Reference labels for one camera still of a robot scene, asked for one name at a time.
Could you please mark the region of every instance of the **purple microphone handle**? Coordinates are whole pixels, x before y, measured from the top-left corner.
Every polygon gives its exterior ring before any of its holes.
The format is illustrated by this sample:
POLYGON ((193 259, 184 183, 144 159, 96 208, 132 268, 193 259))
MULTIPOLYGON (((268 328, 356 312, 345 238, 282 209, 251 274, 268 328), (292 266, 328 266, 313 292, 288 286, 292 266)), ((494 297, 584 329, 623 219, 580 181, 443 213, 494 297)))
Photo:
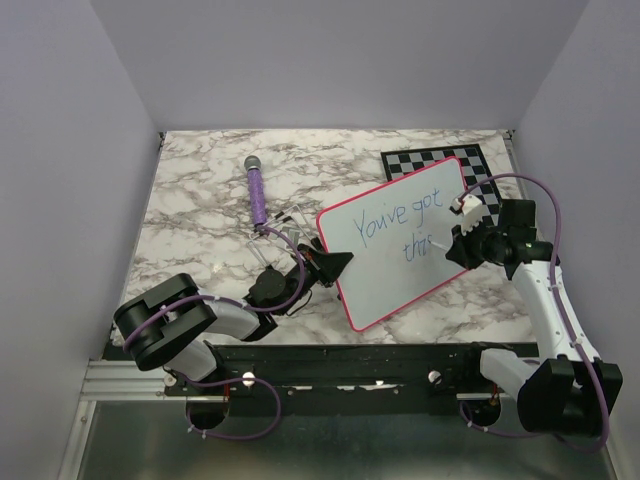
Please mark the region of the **purple microphone handle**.
POLYGON ((260 173, 259 160, 257 157, 248 157, 255 159, 251 168, 247 169, 247 179, 249 180, 249 200, 251 201, 251 214, 253 215, 254 225, 263 225, 267 223, 267 209, 264 201, 264 188, 262 186, 262 173, 260 173))

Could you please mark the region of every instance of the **red border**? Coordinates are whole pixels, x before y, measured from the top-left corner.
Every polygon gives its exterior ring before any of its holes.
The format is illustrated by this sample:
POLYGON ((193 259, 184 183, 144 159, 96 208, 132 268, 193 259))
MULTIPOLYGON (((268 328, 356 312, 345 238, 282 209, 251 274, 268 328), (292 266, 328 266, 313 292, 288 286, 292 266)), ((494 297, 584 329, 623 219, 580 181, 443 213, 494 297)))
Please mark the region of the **red border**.
MULTIPOLYGON (((355 197, 348 198, 346 200, 343 200, 342 202, 336 203, 335 205, 332 205, 332 206, 327 207, 324 210, 320 211, 320 213, 318 213, 318 215, 316 216, 316 227, 318 228, 318 233, 320 234, 320 239, 322 240, 322 244, 324 245, 325 250, 328 252, 329 248, 327 246, 327 241, 324 238, 324 233, 322 233, 322 227, 320 227, 320 217, 322 217, 322 215, 324 215, 325 213, 327 213, 330 210, 333 210, 334 208, 341 207, 342 205, 344 205, 346 203, 352 202, 352 201, 354 201, 354 200, 356 200, 356 199, 358 199, 360 197, 364 197, 365 195, 369 195, 370 193, 376 192, 376 191, 380 190, 381 188, 388 187, 389 185, 391 185, 393 183, 401 182, 402 180, 405 180, 405 179, 407 179, 409 177, 412 177, 413 175, 417 175, 418 173, 422 173, 425 170, 428 170, 429 168, 433 168, 436 165, 440 165, 440 164, 442 164, 444 162, 447 162, 449 160, 452 160, 452 159, 455 160, 456 162, 458 162, 458 167, 460 167, 460 176, 462 177, 462 185, 464 186, 464 189, 466 190, 467 189, 467 182, 464 180, 464 172, 462 171, 462 164, 460 163, 460 159, 458 157, 447 157, 447 158, 444 158, 444 159, 442 159, 442 160, 440 160, 438 162, 435 162, 432 165, 427 165, 426 167, 422 167, 420 170, 416 170, 413 173, 409 173, 409 174, 404 175, 404 176, 402 176, 400 178, 396 178, 395 180, 391 180, 390 182, 383 183, 382 185, 378 185, 377 187, 373 187, 371 190, 367 190, 366 192, 360 193, 360 194, 356 195, 355 197)), ((410 300, 407 303, 405 303, 404 305, 402 305, 401 307, 396 308, 393 312, 388 313, 384 317, 379 318, 378 320, 372 322, 371 324, 369 324, 366 327, 361 328, 361 329, 357 329, 353 325, 353 321, 351 320, 351 314, 349 313, 349 307, 347 306, 347 300, 346 300, 344 294, 342 293, 342 287, 340 287, 340 280, 339 279, 336 281, 336 285, 338 287, 338 292, 340 292, 340 300, 342 301, 342 305, 344 306, 344 311, 347 314, 347 319, 349 320, 349 325, 351 326, 351 329, 353 331, 356 331, 356 332, 360 333, 360 332, 364 332, 368 328, 373 327, 375 324, 380 323, 383 320, 386 320, 387 318, 391 317, 392 315, 394 315, 395 313, 399 312, 403 308, 411 305, 416 300, 420 300, 425 295, 430 294, 434 290, 437 290, 438 288, 446 285, 447 283, 451 282, 452 280, 455 280, 460 275, 462 275, 464 273, 467 273, 467 272, 468 272, 468 270, 463 270, 459 274, 454 275, 453 277, 451 277, 449 280, 446 280, 446 281, 442 282, 440 285, 438 285, 436 287, 433 287, 431 290, 428 290, 428 291, 424 292, 422 295, 418 295, 413 300, 410 300)))

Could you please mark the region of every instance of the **microphone head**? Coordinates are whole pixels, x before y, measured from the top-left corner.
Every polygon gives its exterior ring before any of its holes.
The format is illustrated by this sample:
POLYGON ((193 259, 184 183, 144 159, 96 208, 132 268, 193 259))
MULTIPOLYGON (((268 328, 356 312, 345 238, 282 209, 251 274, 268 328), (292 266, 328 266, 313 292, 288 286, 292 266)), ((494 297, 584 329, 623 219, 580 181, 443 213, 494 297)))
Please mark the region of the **microphone head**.
POLYGON ((255 155, 249 155, 247 158, 244 159, 244 168, 247 170, 247 172, 254 168, 257 168, 259 170, 260 166, 261 166, 260 159, 255 155))

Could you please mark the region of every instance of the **microphone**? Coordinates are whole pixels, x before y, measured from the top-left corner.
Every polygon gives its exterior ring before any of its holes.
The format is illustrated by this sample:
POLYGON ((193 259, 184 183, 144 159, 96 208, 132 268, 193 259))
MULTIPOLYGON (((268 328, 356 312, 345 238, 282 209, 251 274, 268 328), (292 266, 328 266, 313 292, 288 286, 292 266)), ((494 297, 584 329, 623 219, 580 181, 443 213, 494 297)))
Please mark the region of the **microphone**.
POLYGON ((251 214, 255 227, 267 223, 267 209, 264 202, 264 188, 262 186, 260 165, 260 159, 255 155, 250 155, 244 160, 244 168, 247 169, 247 179, 249 180, 251 214))

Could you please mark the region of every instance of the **marble tabletop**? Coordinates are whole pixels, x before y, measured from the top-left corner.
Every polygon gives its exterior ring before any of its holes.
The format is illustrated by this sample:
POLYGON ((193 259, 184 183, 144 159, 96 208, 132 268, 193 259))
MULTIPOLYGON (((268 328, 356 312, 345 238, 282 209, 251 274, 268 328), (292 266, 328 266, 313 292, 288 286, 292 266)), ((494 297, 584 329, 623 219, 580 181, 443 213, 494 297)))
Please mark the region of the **marble tabletop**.
MULTIPOLYGON (((494 130, 228 130, 169 132, 142 225, 125 298, 180 272, 208 292, 242 298, 261 266, 246 247, 251 232, 243 161, 263 163, 270 212, 302 205, 315 215, 386 181, 380 152, 478 143, 493 174, 511 171, 500 132, 494 130)), ((515 181, 498 184, 515 198, 515 181)), ((292 261, 282 256, 282 271, 292 261)), ((521 342, 533 334, 524 304, 498 267, 483 265, 386 321, 351 329, 335 287, 314 287, 310 304, 260 344, 380 344, 521 342)), ((204 334, 216 344, 236 340, 204 334)), ((121 338, 116 334, 115 343, 121 338)))

